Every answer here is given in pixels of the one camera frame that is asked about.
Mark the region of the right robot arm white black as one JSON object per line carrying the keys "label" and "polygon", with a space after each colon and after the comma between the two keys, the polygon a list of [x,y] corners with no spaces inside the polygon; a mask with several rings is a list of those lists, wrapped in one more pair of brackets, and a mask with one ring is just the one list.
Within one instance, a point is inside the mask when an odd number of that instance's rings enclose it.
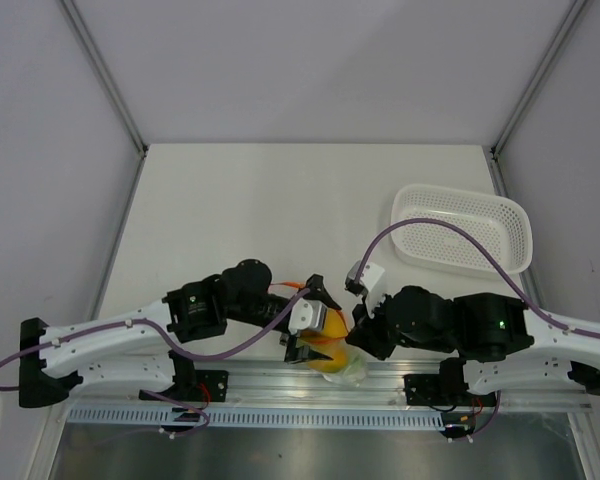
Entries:
{"label": "right robot arm white black", "polygon": [[546,322],[523,301],[494,293],[444,299],[421,287],[353,311],[346,337],[378,360],[398,347],[446,354],[437,374],[411,376],[411,404],[456,405],[533,383],[577,384],[600,396],[600,324]]}

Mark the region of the mango yellow green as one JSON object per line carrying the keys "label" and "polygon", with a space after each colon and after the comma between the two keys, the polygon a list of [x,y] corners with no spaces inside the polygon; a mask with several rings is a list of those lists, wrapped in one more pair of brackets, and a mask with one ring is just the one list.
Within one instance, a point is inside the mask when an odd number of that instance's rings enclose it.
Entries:
{"label": "mango yellow green", "polygon": [[328,359],[321,358],[308,362],[308,367],[323,374],[336,374],[344,370],[349,364],[349,355],[345,350],[327,353]]}

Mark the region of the clear zip bag orange zipper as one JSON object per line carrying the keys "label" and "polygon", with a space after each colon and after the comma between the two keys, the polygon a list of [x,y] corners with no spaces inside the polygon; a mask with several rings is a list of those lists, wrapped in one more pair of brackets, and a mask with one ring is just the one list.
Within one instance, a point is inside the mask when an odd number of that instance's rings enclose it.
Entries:
{"label": "clear zip bag orange zipper", "polygon": [[[282,328],[280,327],[280,329],[281,329],[280,342],[283,345],[284,338],[282,337]],[[304,342],[306,342],[308,345],[310,345],[312,349],[314,349],[320,353],[324,353],[327,355],[327,353],[337,351],[337,350],[345,350],[348,355],[350,353],[358,353],[356,350],[354,350],[352,347],[350,347],[345,342],[345,338],[344,339],[329,339],[329,338],[322,336],[321,332],[304,331],[301,333],[301,339]],[[321,374],[329,382],[332,382],[332,383],[338,384],[338,385],[346,385],[341,378],[341,372],[336,373],[336,374],[323,374],[323,373],[319,373],[319,374]]]}

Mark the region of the yellow orange fruit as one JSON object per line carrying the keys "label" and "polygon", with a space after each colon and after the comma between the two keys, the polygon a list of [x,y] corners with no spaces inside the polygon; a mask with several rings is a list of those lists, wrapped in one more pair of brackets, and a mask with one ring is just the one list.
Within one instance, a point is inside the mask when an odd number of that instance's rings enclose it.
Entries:
{"label": "yellow orange fruit", "polygon": [[348,333],[344,314],[340,310],[328,309],[321,335],[329,339],[344,339]]}

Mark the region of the green apple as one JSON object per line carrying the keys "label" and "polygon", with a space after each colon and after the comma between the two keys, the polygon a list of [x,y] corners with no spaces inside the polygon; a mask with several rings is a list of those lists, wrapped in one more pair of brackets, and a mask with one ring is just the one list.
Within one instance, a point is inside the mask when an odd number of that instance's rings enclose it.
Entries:
{"label": "green apple", "polygon": [[358,353],[350,353],[347,363],[341,371],[341,378],[346,385],[359,386],[367,377],[368,367],[366,360]]}

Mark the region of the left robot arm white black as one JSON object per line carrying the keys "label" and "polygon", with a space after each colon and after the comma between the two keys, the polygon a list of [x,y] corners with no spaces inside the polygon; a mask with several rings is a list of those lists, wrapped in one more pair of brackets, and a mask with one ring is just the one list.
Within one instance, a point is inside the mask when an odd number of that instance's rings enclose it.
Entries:
{"label": "left robot arm white black", "polygon": [[37,409],[84,393],[213,401],[212,385],[195,365],[238,349],[194,354],[184,347],[224,335],[231,321],[260,335],[279,333],[287,363],[336,364],[342,356],[329,348],[346,337],[346,321],[322,276],[295,285],[290,298],[270,292],[272,284],[269,267],[247,259],[109,319],[64,327],[27,319],[20,325],[18,404]]}

